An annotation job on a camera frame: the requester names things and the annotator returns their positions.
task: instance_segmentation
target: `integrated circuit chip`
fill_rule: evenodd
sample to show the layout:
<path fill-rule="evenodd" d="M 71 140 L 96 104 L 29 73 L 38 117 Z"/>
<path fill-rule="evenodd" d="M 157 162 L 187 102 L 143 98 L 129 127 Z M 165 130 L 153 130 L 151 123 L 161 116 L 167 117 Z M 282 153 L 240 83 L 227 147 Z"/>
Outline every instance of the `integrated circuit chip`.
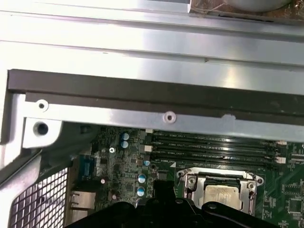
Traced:
<path fill-rule="evenodd" d="M 289 200 L 289 213 L 301 213 L 303 209 L 303 202 L 301 199 Z"/>

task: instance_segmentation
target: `metal frame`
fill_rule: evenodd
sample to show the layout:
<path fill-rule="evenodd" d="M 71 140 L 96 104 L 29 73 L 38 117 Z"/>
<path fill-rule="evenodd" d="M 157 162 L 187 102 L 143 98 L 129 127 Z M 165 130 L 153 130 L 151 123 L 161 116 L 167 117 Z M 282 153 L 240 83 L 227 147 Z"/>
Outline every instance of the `metal frame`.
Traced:
<path fill-rule="evenodd" d="M 177 114 L 176 122 L 167 124 L 162 112 L 52 103 L 43 112 L 25 95 L 19 95 L 24 98 L 18 102 L 20 121 L 10 122 L 15 112 L 7 92 L 11 69 L 304 95 L 303 27 L 202 19 L 188 10 L 187 4 L 145 0 L 1 1 L 2 166 L 20 154 L 23 130 L 13 129 L 28 117 L 302 142 L 299 125 L 238 120 L 229 114 Z M 40 159 L 37 154 L 0 187 L 2 216 L 8 218 L 12 201 L 37 180 Z M 1 220 L 0 227 L 6 225 Z"/>

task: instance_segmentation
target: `screw hole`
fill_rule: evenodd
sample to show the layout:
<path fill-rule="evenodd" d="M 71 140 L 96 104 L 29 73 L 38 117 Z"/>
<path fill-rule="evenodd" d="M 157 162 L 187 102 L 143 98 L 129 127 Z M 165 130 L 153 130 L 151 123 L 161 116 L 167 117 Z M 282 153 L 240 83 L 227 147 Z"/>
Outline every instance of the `screw hole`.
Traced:
<path fill-rule="evenodd" d="M 48 126 L 45 123 L 38 123 L 35 127 L 35 132 L 38 135 L 46 135 L 48 133 Z"/>

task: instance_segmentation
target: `black ram slot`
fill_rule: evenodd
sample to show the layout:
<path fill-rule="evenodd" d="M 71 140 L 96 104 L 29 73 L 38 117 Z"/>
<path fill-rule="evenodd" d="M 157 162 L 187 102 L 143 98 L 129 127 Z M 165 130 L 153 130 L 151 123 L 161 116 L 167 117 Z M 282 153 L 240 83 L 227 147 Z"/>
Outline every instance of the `black ram slot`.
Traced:
<path fill-rule="evenodd" d="M 191 157 L 179 157 L 176 155 L 168 154 L 159 154 L 153 153 L 151 155 L 153 160 L 156 159 L 166 159 L 171 161 L 190 161 L 190 162 L 200 162 L 206 164 L 216 164 L 216 165 L 236 165 L 244 167 L 255 167 L 255 168 L 266 168 L 266 169 L 275 169 L 276 167 L 272 163 L 260 162 L 245 162 L 245 161 L 223 161 L 223 160 L 214 160 L 214 159 L 204 159 L 204 158 L 191 158 Z"/>
<path fill-rule="evenodd" d="M 171 137 L 153 137 L 152 142 L 171 142 L 171 143 L 184 143 L 184 144 L 212 144 L 214 146 L 229 146 L 229 147 L 242 147 L 250 148 L 255 150 L 274 150 L 273 147 L 265 145 L 248 145 L 242 143 L 234 142 L 216 142 L 216 141 L 206 141 L 206 140 L 194 140 L 194 139 L 185 139 L 185 138 L 171 138 Z"/>
<path fill-rule="evenodd" d="M 163 154 L 175 154 L 176 156 L 180 157 L 189 157 L 189 158 L 208 158 L 208 159 L 215 159 L 215 160 L 225 160 L 225 161 L 243 161 L 243 162 L 256 162 L 256 163 L 273 163 L 274 160 L 268 157 L 236 157 L 236 156 L 229 156 L 229 155 L 222 155 L 222 154 L 215 154 L 215 153 L 196 153 L 193 151 L 188 152 L 175 152 L 170 150 L 158 150 L 156 153 L 163 153 Z"/>
<path fill-rule="evenodd" d="M 257 139 L 246 139 L 246 138 L 233 138 L 233 137 L 216 137 L 211 135 L 198 135 L 198 134 L 176 134 L 176 133 L 170 133 L 170 132 L 163 132 L 163 131 L 156 131 L 153 133 L 153 137 L 155 137 L 155 140 L 158 139 L 164 139 L 165 137 L 169 140 L 172 140 L 172 138 L 175 139 L 181 139 L 181 140 L 193 140 L 193 142 L 199 142 L 199 141 L 212 141 L 212 142 L 220 142 L 220 143 L 238 143 L 243 146 L 256 146 L 264 148 L 265 146 L 269 147 L 275 147 L 275 144 L 270 141 L 265 140 L 257 140 Z"/>
<path fill-rule="evenodd" d="M 199 148 L 181 148 L 181 147 L 173 147 L 173 146 L 160 146 L 155 147 L 157 151 L 176 151 L 176 152 L 196 152 L 196 153 L 210 153 L 210 154 L 217 154 L 217 155 L 227 155 L 227 156 L 234 156 L 234 157 L 253 157 L 253 158 L 269 158 L 275 159 L 275 155 L 268 155 L 266 153 L 243 153 L 243 152 L 230 152 L 230 151 L 219 151 L 219 150 L 206 150 L 206 149 L 199 149 Z"/>
<path fill-rule="evenodd" d="M 247 156 L 251 156 L 251 154 L 263 154 L 267 156 L 275 156 L 275 153 L 266 152 L 265 150 L 258 150 L 258 149 L 250 149 L 250 148 L 241 148 L 241 147 L 223 147 L 218 145 L 212 145 L 212 144 L 192 144 L 192 143 L 174 143 L 174 142 L 153 142 L 153 146 L 156 146 L 157 148 L 172 148 L 177 150 L 193 150 L 193 149 L 199 149 L 199 150 L 216 150 L 216 151 L 229 151 L 229 152 L 235 152 L 235 153 L 243 153 Z"/>

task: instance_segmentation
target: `screw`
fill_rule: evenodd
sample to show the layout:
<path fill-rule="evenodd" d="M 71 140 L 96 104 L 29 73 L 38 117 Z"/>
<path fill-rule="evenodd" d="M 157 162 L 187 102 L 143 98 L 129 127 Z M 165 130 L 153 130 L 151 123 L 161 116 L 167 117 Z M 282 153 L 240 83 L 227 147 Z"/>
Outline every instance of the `screw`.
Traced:
<path fill-rule="evenodd" d="M 189 178 L 188 183 L 189 183 L 189 184 L 194 184 L 195 181 L 196 181 L 195 178 L 194 178 L 194 177 L 191 177 L 191 178 Z"/>
<path fill-rule="evenodd" d="M 178 203 L 178 204 L 182 204 L 183 200 L 182 199 L 176 199 L 175 202 Z"/>
<path fill-rule="evenodd" d="M 216 206 L 215 204 L 212 204 L 212 203 L 209 204 L 208 207 L 209 207 L 210 209 L 212 209 L 212 210 L 214 210 L 214 209 L 217 208 L 217 206 Z"/>
<path fill-rule="evenodd" d="M 249 184 L 248 184 L 248 187 L 249 187 L 250 189 L 253 189 L 253 188 L 255 187 L 255 185 L 254 185 L 254 183 L 249 183 Z"/>
<path fill-rule="evenodd" d="M 110 153 L 115 153 L 116 149 L 114 147 L 110 147 L 109 151 L 110 151 Z"/>

